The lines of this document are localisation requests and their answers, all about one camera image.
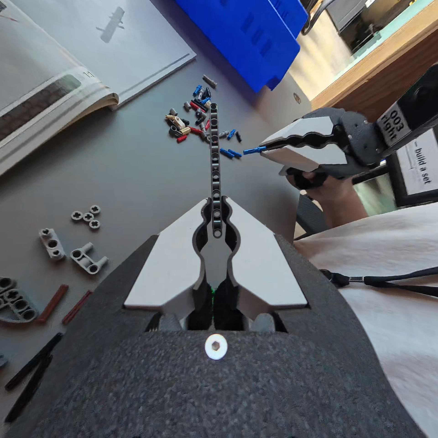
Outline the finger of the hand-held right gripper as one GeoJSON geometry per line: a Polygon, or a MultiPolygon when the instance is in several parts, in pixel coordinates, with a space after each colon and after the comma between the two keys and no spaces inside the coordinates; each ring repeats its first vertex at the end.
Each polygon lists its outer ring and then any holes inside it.
{"type": "Polygon", "coordinates": [[[328,116],[299,118],[293,123],[267,137],[259,144],[262,148],[283,146],[322,145],[331,137],[334,123],[328,116]]]}
{"type": "Polygon", "coordinates": [[[323,165],[346,165],[347,156],[335,143],[329,142],[318,149],[308,143],[299,142],[298,145],[290,145],[285,140],[273,143],[260,144],[260,155],[273,162],[282,164],[279,175],[288,175],[288,169],[292,173],[297,171],[315,172],[323,165]]]}

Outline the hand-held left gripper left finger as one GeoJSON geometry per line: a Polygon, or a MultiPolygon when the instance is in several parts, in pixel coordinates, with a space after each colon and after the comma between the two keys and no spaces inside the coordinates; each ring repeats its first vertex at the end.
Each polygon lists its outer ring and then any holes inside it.
{"type": "Polygon", "coordinates": [[[211,210],[206,198],[159,233],[124,301],[126,309],[169,314],[187,330],[211,327],[212,291],[201,253],[211,210]]]}

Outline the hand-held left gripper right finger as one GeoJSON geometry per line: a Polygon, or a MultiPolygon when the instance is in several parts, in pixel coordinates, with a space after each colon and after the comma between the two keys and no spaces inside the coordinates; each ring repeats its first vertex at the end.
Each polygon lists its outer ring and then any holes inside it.
{"type": "Polygon", "coordinates": [[[273,231],[230,197],[222,197],[226,278],[214,293],[218,330],[286,330],[278,312],[308,307],[308,300],[273,231]]]}

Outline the long dark grey lego beam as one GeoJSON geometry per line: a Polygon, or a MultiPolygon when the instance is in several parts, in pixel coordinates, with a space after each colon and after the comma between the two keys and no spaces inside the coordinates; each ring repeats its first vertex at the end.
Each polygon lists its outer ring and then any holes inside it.
{"type": "Polygon", "coordinates": [[[219,239],[222,237],[222,194],[221,194],[221,167],[220,167],[220,138],[218,124],[218,106],[210,106],[210,165],[211,165],[211,225],[212,235],[219,239]]]}

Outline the grey forked lego connector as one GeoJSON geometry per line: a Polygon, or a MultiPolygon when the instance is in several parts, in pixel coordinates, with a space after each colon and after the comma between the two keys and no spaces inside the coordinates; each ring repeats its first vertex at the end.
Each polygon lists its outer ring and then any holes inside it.
{"type": "Polygon", "coordinates": [[[107,257],[102,257],[99,261],[94,261],[88,253],[94,248],[91,242],[81,248],[74,249],[70,253],[70,258],[85,272],[90,275],[97,274],[101,268],[108,262],[107,257]]]}

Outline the grey three-lobed lego connector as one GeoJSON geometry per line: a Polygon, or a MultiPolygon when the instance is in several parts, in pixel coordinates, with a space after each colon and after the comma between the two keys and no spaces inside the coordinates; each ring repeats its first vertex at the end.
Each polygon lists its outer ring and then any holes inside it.
{"type": "Polygon", "coordinates": [[[72,222],[84,222],[92,231],[97,231],[101,227],[99,215],[101,214],[101,207],[99,205],[91,205],[86,212],[73,211],[70,215],[72,222]]]}

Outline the brown lego axle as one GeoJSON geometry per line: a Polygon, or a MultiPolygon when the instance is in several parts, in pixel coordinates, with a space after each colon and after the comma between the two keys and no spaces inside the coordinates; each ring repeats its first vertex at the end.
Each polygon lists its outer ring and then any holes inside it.
{"type": "Polygon", "coordinates": [[[68,284],[61,284],[56,293],[52,296],[42,313],[38,316],[38,318],[35,320],[37,324],[45,324],[49,317],[52,315],[56,307],[58,306],[59,302],[63,298],[63,296],[66,294],[66,292],[69,289],[68,284]]]}
{"type": "Polygon", "coordinates": [[[84,306],[87,299],[93,294],[92,290],[88,290],[81,298],[80,300],[73,306],[73,308],[64,316],[61,324],[63,326],[68,325],[78,314],[80,309],[84,306]]]}

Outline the grey lego pin connector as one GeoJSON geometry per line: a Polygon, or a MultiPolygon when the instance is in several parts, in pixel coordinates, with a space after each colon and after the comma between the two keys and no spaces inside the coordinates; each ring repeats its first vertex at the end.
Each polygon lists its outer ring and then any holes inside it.
{"type": "Polygon", "coordinates": [[[49,259],[51,261],[60,261],[65,259],[65,251],[54,229],[41,229],[39,231],[39,239],[46,249],[49,259]]]}

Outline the pile of small lego pieces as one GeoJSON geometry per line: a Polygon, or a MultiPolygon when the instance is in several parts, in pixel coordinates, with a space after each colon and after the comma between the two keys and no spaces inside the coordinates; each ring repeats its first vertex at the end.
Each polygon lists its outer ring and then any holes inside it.
{"type": "Polygon", "coordinates": [[[211,122],[212,94],[209,86],[199,84],[192,99],[183,103],[183,110],[187,117],[192,114],[193,120],[184,118],[174,108],[170,108],[165,116],[169,126],[169,135],[176,138],[178,143],[186,140],[190,134],[198,136],[203,142],[210,142],[210,133],[213,130],[211,122]]]}

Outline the black lego axle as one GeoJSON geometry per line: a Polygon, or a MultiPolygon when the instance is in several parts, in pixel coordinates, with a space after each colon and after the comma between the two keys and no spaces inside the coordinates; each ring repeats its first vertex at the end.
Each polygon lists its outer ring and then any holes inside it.
{"type": "Polygon", "coordinates": [[[14,422],[21,415],[24,408],[28,405],[28,403],[33,398],[38,386],[40,385],[40,381],[51,362],[52,362],[52,354],[45,356],[41,360],[33,376],[31,377],[31,379],[25,386],[24,390],[20,394],[19,398],[14,403],[13,407],[5,417],[4,420],[5,423],[10,424],[14,422]]]}
{"type": "Polygon", "coordinates": [[[15,389],[25,377],[42,362],[43,359],[51,354],[56,345],[62,340],[63,336],[64,334],[62,332],[58,332],[53,336],[52,339],[47,342],[47,344],[7,382],[4,389],[6,391],[12,391],[15,389]]]}

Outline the person's right hand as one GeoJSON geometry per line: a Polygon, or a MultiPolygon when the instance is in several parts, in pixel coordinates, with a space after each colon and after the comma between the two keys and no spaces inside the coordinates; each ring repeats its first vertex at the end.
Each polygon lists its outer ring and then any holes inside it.
{"type": "Polygon", "coordinates": [[[319,203],[330,229],[368,217],[351,178],[339,180],[329,176],[322,186],[307,189],[306,193],[319,203]]]}

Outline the wooden ledge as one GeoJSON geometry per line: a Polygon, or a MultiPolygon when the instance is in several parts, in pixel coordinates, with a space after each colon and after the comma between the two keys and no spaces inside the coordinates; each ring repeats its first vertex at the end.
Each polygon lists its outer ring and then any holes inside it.
{"type": "Polygon", "coordinates": [[[311,101],[374,122],[438,61],[438,2],[432,1],[311,101]]]}

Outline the blue plastic bin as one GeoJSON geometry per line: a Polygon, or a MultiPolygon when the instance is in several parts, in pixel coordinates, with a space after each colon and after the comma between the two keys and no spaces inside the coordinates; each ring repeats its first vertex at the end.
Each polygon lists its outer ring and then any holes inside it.
{"type": "Polygon", "coordinates": [[[282,81],[299,53],[297,37],[308,20],[298,0],[177,0],[255,91],[282,81]]]}

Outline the dark box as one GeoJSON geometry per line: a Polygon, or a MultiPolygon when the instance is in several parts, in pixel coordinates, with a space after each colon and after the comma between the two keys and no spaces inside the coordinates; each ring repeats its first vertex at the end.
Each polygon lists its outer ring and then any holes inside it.
{"type": "Polygon", "coordinates": [[[403,25],[430,1],[334,1],[326,11],[339,36],[354,54],[369,46],[391,23],[403,25]]]}

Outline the open instruction booklet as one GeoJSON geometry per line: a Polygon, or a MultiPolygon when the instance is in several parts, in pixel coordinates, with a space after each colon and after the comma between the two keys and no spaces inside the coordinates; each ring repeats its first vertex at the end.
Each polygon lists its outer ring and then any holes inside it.
{"type": "Polygon", "coordinates": [[[151,1],[1,1],[0,174],[196,57],[151,1]]]}

